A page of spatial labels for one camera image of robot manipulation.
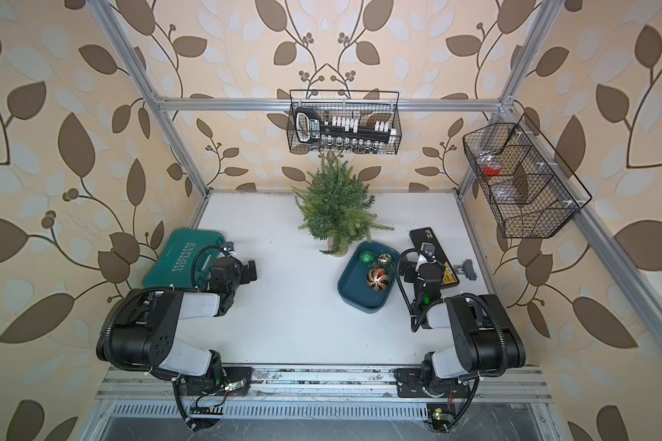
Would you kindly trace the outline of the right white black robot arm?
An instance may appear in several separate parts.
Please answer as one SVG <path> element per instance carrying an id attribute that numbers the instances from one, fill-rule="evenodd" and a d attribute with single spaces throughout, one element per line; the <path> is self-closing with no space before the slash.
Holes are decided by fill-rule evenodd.
<path id="1" fill-rule="evenodd" d="M 399 255 L 396 284 L 413 333 L 448 329 L 450 346 L 429 352 L 419 369 L 395 373 L 398 393 L 446 396 L 468 380 L 497 378 L 525 366 L 526 350 L 498 296 L 460 293 L 441 295 L 445 266 L 435 255 L 411 248 Z"/>

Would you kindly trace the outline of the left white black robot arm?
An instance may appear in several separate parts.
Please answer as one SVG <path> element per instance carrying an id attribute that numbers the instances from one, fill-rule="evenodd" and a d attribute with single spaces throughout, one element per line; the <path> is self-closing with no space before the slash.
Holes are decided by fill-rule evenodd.
<path id="1" fill-rule="evenodd" d="M 222 318 L 237 290 L 257 280 L 257 264 L 242 262 L 232 243 L 191 245 L 173 262 L 170 281 L 132 290 L 108 316 L 97 357 L 123 371 L 169 381 L 176 396 L 230 393 L 248 388 L 252 370 L 226 372 L 221 355 L 178 337 L 178 327 L 198 318 Z"/>

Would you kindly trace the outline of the red gold striped ornament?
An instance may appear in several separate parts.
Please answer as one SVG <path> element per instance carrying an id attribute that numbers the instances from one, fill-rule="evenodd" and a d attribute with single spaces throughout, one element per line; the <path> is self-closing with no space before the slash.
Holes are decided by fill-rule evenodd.
<path id="1" fill-rule="evenodd" d="M 386 290 L 391 279 L 384 268 L 372 268 L 367 276 L 368 286 L 375 291 Z"/>

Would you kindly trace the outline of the dark teal plastic tray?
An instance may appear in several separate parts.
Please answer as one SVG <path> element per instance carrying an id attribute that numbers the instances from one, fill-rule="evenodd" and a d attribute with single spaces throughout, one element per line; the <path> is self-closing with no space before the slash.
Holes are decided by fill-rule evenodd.
<path id="1" fill-rule="evenodd" d="M 375 291 L 367 284 L 367 276 L 372 268 L 378 268 L 376 260 L 372 266 L 365 266 L 358 259 L 358 253 L 369 249 L 376 255 L 389 253 L 393 257 L 393 264 L 385 268 L 391 282 L 386 290 Z M 338 280 L 338 294 L 347 304 L 366 313 L 375 313 L 384 307 L 389 295 L 395 286 L 399 253 L 388 245 L 378 242 L 362 242 L 352 254 L 346 268 Z"/>

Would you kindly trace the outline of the gold ball ornament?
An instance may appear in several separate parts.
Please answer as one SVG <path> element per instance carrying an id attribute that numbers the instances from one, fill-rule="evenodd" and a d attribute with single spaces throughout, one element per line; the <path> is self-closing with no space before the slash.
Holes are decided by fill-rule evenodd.
<path id="1" fill-rule="evenodd" d="M 393 264 L 393 257 L 389 253 L 382 253 L 378 255 L 376 264 L 379 268 L 389 268 Z"/>

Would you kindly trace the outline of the green glitter ball ornament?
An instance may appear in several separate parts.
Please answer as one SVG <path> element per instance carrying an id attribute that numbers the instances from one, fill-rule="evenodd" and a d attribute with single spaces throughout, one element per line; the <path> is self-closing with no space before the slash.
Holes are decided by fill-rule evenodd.
<path id="1" fill-rule="evenodd" d="M 358 253 L 358 259 L 365 266 L 372 266 L 376 260 L 376 255 L 369 249 L 363 249 Z"/>

